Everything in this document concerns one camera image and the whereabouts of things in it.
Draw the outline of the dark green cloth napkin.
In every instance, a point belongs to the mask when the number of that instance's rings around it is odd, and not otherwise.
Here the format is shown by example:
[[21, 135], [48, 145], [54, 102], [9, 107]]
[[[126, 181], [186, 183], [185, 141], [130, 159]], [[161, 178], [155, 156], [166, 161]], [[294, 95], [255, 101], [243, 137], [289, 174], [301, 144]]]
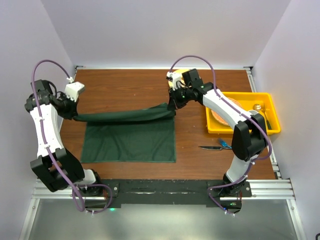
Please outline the dark green cloth napkin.
[[86, 124], [82, 163], [175, 163], [174, 110], [167, 103], [131, 111], [79, 114]]

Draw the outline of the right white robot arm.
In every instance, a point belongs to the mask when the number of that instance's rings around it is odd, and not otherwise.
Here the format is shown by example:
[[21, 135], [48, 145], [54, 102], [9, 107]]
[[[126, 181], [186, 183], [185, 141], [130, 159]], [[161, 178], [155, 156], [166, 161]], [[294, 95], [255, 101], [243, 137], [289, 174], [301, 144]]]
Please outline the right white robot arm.
[[196, 69], [182, 73], [169, 71], [166, 79], [171, 83], [168, 90], [169, 110], [181, 109], [188, 102], [195, 101], [216, 112], [233, 130], [231, 149], [234, 157], [220, 187], [227, 196], [235, 196], [259, 154], [267, 147], [263, 116], [236, 105], [217, 88], [215, 81], [204, 83]]

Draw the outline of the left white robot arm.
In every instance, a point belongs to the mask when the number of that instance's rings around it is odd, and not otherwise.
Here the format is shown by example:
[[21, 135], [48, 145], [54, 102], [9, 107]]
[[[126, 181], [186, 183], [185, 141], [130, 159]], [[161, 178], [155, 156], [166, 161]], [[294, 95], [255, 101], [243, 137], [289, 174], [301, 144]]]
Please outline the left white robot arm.
[[58, 129], [58, 117], [73, 120], [78, 115], [84, 84], [70, 78], [65, 90], [57, 92], [51, 81], [40, 79], [31, 82], [31, 87], [35, 93], [26, 100], [24, 108], [34, 121], [38, 141], [37, 158], [30, 163], [32, 171], [51, 192], [66, 189], [69, 184], [63, 176], [67, 176], [82, 193], [101, 195], [104, 184], [98, 173], [83, 169], [80, 161], [64, 147]]

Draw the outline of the orange woven coaster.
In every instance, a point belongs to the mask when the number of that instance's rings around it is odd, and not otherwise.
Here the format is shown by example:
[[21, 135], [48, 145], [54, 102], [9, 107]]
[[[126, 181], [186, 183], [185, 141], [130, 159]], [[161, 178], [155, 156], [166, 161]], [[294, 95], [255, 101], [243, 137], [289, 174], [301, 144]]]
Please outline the orange woven coaster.
[[[230, 97], [228, 99], [231, 100], [238, 107], [240, 107], [240, 108], [242, 107], [242, 105], [237, 100], [230, 98]], [[219, 122], [220, 124], [222, 124], [224, 126], [229, 126], [229, 124], [220, 115], [218, 115], [215, 111], [211, 110], [210, 112], [217, 122]]]

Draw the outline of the gold spoon in bin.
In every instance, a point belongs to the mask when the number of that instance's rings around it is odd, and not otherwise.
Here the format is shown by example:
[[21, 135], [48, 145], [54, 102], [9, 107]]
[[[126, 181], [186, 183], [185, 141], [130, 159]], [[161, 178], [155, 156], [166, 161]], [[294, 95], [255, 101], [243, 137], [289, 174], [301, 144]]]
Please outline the gold spoon in bin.
[[256, 104], [253, 105], [253, 109], [255, 111], [257, 111], [258, 113], [260, 113], [261, 115], [263, 115], [267, 119], [266, 111], [265, 111], [263, 105], [260, 105], [260, 104], [256, 103]]

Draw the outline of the yellow plastic bin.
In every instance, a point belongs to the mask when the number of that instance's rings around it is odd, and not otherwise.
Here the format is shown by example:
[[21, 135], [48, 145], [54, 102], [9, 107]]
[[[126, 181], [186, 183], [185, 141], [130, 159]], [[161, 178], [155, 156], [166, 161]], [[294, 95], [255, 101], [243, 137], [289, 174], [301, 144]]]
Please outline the yellow plastic bin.
[[[281, 131], [275, 106], [272, 97], [266, 92], [228, 92], [224, 91], [223, 94], [237, 101], [244, 110], [250, 111], [254, 109], [255, 104], [261, 106], [262, 111], [259, 113], [265, 118], [265, 123], [269, 122], [271, 129], [267, 128], [267, 134], [278, 134]], [[218, 122], [209, 108], [205, 108], [206, 112], [206, 126], [210, 134], [233, 134], [233, 130], [228, 125], [223, 125]]]

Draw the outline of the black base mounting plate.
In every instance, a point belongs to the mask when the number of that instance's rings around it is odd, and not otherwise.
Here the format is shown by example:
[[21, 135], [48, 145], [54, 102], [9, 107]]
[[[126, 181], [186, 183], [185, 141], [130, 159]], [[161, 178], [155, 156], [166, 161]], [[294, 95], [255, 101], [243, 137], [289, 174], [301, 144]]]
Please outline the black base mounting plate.
[[238, 211], [242, 198], [251, 197], [248, 181], [227, 186], [223, 180], [161, 180], [161, 179], [104, 179], [102, 186], [81, 187], [89, 200], [88, 209], [102, 209], [105, 200], [110, 208], [123, 205], [205, 205], [212, 208], [221, 204], [226, 210]]

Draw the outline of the dark handled utensil in bin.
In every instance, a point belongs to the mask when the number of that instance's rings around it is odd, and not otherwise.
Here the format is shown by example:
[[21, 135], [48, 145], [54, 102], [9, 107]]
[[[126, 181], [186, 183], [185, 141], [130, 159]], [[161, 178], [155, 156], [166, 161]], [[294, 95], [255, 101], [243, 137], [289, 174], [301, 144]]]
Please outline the dark handled utensil in bin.
[[268, 116], [267, 116], [267, 112], [266, 112], [266, 110], [264, 109], [264, 116], [265, 116], [265, 120], [266, 120], [266, 124], [267, 124], [267, 128], [268, 128], [268, 130], [272, 130], [272, 126], [271, 126], [271, 123], [270, 123], [270, 121], [269, 121], [269, 119], [268, 119]]

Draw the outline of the aluminium frame rail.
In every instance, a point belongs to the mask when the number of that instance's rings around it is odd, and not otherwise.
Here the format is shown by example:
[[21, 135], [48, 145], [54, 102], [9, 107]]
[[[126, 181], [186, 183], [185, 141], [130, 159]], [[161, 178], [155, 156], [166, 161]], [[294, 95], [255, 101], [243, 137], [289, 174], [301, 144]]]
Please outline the aluminium frame rail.
[[[253, 199], [257, 200], [295, 200], [296, 196], [289, 179], [248, 180]], [[37, 180], [33, 189], [32, 199], [72, 199], [72, 188], [51, 192]]]

